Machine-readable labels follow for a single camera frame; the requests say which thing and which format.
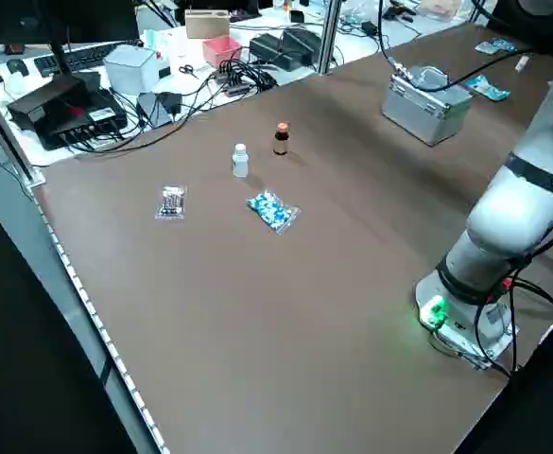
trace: black keyboard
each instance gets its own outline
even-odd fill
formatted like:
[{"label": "black keyboard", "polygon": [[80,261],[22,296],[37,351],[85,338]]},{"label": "black keyboard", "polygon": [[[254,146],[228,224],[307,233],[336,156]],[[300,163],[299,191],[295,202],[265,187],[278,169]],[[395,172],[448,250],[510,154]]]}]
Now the black keyboard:
[{"label": "black keyboard", "polygon": [[[142,46],[142,40],[121,41],[119,43],[102,44],[96,47],[88,47],[86,49],[74,50],[66,53],[66,63],[72,72],[80,71],[81,69],[95,68],[103,64],[104,58],[110,54],[118,45],[130,44]],[[48,78],[54,74],[58,74],[58,62],[53,55],[39,57],[34,59],[34,64],[39,69],[41,76]]]}]

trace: table surface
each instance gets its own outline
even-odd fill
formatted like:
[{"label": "table surface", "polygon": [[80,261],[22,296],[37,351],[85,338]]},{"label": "table surface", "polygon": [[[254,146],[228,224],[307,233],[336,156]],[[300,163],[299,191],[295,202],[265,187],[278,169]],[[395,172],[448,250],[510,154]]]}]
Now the table surface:
[{"label": "table surface", "polygon": [[[395,54],[459,76],[490,58],[474,46],[492,36],[461,26]],[[434,148],[380,114],[390,69],[371,56],[204,113],[151,148],[46,170],[35,194],[171,452],[456,446],[503,377],[430,347],[413,286],[457,240],[553,79],[552,60],[520,74],[515,63],[486,72],[510,98],[477,97]],[[280,120],[286,157],[271,151]],[[230,167],[237,142],[246,180]],[[162,185],[177,183],[185,219],[155,220]],[[282,236],[245,206],[264,187],[302,209]],[[553,251],[524,276],[553,293]],[[517,300],[522,362],[553,315]]]},{"label": "table surface", "polygon": [[[307,7],[305,10],[307,15],[306,22],[308,23],[321,23],[323,12],[316,7]],[[240,44],[248,46],[251,39],[262,33],[270,33],[275,36],[280,36],[282,30],[252,30],[252,29],[240,29],[238,26],[243,27],[275,27],[275,26],[290,26],[292,25],[287,19],[287,13],[282,9],[262,9],[262,16],[250,19],[248,21],[232,24],[231,36],[237,40]],[[413,27],[421,31],[424,35],[434,33],[454,26],[457,23],[443,23],[434,19],[430,19],[423,16],[416,16]],[[308,29],[321,34],[321,26],[308,26]],[[389,44],[392,46],[406,43],[416,37],[416,33],[408,28],[405,28],[398,22],[384,21],[385,34],[388,35]],[[202,41],[203,40],[188,40],[186,38],[185,27],[180,26],[169,30],[163,30],[159,32],[164,42],[163,52],[169,55],[171,76],[161,79],[154,88],[154,92],[174,92],[174,93],[192,93],[197,90],[203,80],[208,78],[214,71],[214,68],[207,64],[202,57]],[[337,49],[334,52],[334,57],[338,64],[342,63],[341,55],[343,54],[345,62],[356,61],[360,58],[373,54],[377,50],[375,42],[367,37],[358,38],[351,35],[337,34],[336,37]],[[26,92],[30,92],[36,88],[41,87],[47,83],[48,78],[42,78],[39,70],[34,65],[34,59],[25,59],[26,67],[28,68],[29,75],[25,78]],[[178,71],[179,67],[184,64],[190,64],[195,68],[195,74],[197,79],[192,76],[182,74]],[[91,71],[99,72],[101,76],[101,85],[104,88],[110,87],[108,76],[103,66],[93,68]],[[0,73],[5,80],[9,77],[9,70],[5,64],[0,64]],[[314,73],[311,68],[300,68],[295,71],[272,71],[272,76],[276,78],[279,84],[285,85],[293,80],[303,79],[310,74]],[[211,83],[209,89],[204,89],[200,92],[198,97],[198,104],[206,100],[212,95],[212,91],[216,90],[217,86]],[[136,96],[128,96],[132,102],[136,101]],[[183,104],[190,104],[193,102],[194,95],[185,96]],[[5,106],[13,100],[13,97],[5,91],[4,84],[0,84],[0,109],[4,114],[7,113]],[[230,98],[225,95],[219,95],[216,97],[214,105],[219,106],[236,101],[237,98]],[[187,108],[183,108],[180,117],[186,115]],[[24,153],[28,160],[36,166],[49,166],[64,159],[70,159],[75,154],[80,154],[80,151],[74,148],[59,148],[51,151],[45,150],[37,135],[33,131],[22,131],[14,123],[9,121],[11,129],[20,143]],[[126,127],[126,130],[130,130],[133,127],[133,119],[130,119],[130,124]]]}]

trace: black box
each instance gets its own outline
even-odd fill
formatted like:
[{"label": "black box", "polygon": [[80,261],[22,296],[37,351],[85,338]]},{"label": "black box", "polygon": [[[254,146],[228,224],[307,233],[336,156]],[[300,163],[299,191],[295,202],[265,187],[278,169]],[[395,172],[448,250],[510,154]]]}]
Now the black box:
[{"label": "black box", "polygon": [[253,38],[249,43],[249,51],[258,59],[269,61],[285,71],[292,71],[302,65],[297,50],[291,51],[282,46],[280,40],[269,33]]},{"label": "black box", "polygon": [[318,61],[322,39],[309,30],[297,27],[285,28],[283,31],[283,47],[297,50],[298,54],[291,54],[303,66],[311,66]]},{"label": "black box", "polygon": [[66,118],[48,117],[35,127],[45,149],[66,147],[90,137],[118,132],[127,126],[127,114],[108,90],[90,94],[85,107],[71,109]]},{"label": "black box", "polygon": [[376,36],[377,31],[379,30],[379,28],[377,28],[377,26],[371,21],[363,22],[360,24],[360,28],[362,28],[362,31],[364,31],[367,36]]},{"label": "black box", "polygon": [[296,9],[291,10],[290,18],[291,22],[295,24],[303,24],[303,22],[305,22],[305,16],[303,15],[303,12],[297,11]]},{"label": "black box", "polygon": [[85,82],[72,75],[59,76],[43,87],[8,105],[13,122],[22,130],[34,130],[51,117],[52,121],[68,118],[70,106],[88,103]]}]

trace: red object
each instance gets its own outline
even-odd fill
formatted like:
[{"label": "red object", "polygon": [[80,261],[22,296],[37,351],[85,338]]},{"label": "red object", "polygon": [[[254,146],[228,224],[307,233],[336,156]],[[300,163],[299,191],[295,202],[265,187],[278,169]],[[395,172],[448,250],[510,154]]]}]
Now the red object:
[{"label": "red object", "polygon": [[202,43],[202,55],[208,63],[217,68],[223,61],[239,59],[242,45],[228,35],[219,36]]},{"label": "red object", "polygon": [[85,110],[81,107],[71,107],[71,108],[69,108],[69,111],[76,118],[81,118],[81,117],[85,116]]}]

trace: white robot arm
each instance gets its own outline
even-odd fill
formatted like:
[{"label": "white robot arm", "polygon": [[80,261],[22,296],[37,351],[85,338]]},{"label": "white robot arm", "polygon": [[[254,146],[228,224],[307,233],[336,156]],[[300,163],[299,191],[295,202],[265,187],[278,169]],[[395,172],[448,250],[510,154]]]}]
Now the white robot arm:
[{"label": "white robot arm", "polygon": [[[526,9],[534,3],[517,1]],[[550,13],[553,2],[549,9],[546,3],[534,3],[528,11]],[[553,85],[511,156],[553,175]],[[422,323],[431,330],[436,323],[444,342],[483,367],[507,348],[515,329],[504,288],[497,284],[517,266],[514,260],[530,256],[553,229],[553,192],[516,173],[508,166],[499,169],[465,232],[416,287]],[[434,317],[442,304],[444,324]]]}]

